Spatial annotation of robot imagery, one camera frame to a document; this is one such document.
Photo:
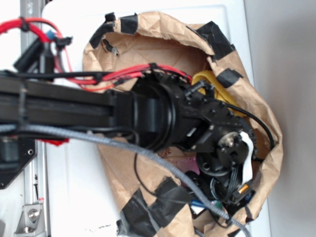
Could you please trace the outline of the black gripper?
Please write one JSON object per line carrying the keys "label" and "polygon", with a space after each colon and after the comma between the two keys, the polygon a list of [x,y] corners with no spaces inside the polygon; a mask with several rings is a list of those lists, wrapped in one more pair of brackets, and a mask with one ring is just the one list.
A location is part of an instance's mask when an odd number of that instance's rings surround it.
{"label": "black gripper", "polygon": [[226,205],[240,205],[252,192],[252,155],[255,146],[248,133],[229,132],[215,143],[212,153],[197,153],[206,194]]}

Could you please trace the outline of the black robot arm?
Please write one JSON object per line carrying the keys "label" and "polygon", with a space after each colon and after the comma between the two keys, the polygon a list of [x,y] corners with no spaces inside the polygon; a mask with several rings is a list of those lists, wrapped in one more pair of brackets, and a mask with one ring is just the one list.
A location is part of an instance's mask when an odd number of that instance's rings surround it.
{"label": "black robot arm", "polygon": [[177,147],[197,155],[210,198],[238,205],[251,193],[256,137],[249,124],[215,97],[214,85],[190,85],[162,72],[145,73],[130,91],[101,94],[16,77],[0,78],[0,122],[14,134],[61,139],[55,131],[123,135],[153,152]]}

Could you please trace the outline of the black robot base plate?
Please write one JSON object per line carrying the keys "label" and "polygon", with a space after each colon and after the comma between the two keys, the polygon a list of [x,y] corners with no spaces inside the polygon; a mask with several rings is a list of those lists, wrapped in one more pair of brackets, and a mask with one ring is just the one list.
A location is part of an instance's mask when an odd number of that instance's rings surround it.
{"label": "black robot base plate", "polygon": [[0,140],[0,189],[6,189],[37,154],[36,142],[29,138]]}

